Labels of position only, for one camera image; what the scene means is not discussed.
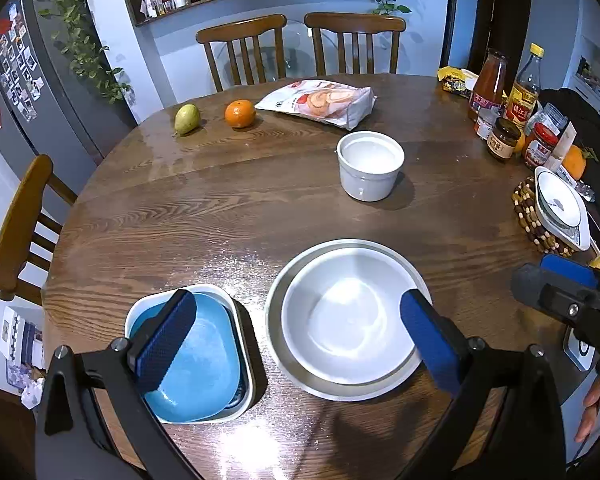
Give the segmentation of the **person's hand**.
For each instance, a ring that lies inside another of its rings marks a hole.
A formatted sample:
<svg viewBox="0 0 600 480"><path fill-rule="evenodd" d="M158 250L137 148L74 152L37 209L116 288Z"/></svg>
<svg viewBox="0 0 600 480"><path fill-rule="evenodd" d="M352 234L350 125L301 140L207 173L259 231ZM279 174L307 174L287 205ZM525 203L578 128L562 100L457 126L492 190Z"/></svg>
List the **person's hand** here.
<svg viewBox="0 0 600 480"><path fill-rule="evenodd" d="M598 404L600 403L600 378L597 377L590 390L586 394L583 400L584 412L582 418L580 420L580 425L574 436L574 440L577 443L582 443L585 439L591 434L593 431L597 414L598 414Z"/></svg>

